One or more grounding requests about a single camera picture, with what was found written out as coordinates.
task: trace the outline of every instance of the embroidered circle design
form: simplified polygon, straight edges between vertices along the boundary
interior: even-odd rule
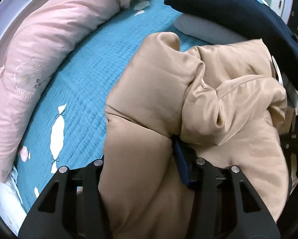
[[[42,69],[35,61],[23,62],[16,68],[14,84],[16,90],[23,97],[32,97],[39,88],[42,78]]]

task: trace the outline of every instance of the beige puffer blanket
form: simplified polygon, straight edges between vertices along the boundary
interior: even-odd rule
[[[180,52],[148,36],[108,95],[99,191],[115,239],[183,239],[194,193],[180,182],[173,134],[218,167],[238,165],[277,220],[288,171],[277,128],[286,92],[262,40]]]

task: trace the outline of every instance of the pink pillowcase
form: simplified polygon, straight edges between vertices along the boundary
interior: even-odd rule
[[[19,26],[0,69],[0,181],[9,174],[30,116],[77,42],[130,0],[49,0]]]

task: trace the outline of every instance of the black metal bracket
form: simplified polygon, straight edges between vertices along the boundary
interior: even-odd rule
[[[270,212],[239,167],[214,167],[178,137],[172,140],[180,179],[196,191],[186,238],[280,238]]]
[[[103,158],[84,168],[60,167],[30,209],[19,239],[112,239],[108,216],[98,191]],[[76,220],[77,187],[83,186],[85,236]]]

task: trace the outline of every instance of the metal screw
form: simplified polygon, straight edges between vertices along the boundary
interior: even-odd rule
[[[232,172],[238,173],[240,171],[239,167],[237,166],[232,166],[231,167]]]
[[[60,173],[65,173],[67,171],[68,171],[68,168],[66,166],[62,166],[62,167],[59,168]]]
[[[98,159],[98,160],[94,161],[93,164],[94,164],[95,166],[102,166],[103,163],[104,163],[104,162],[103,162],[102,160]]]
[[[205,160],[203,158],[198,158],[198,159],[196,159],[196,163],[199,164],[199,165],[204,165]]]

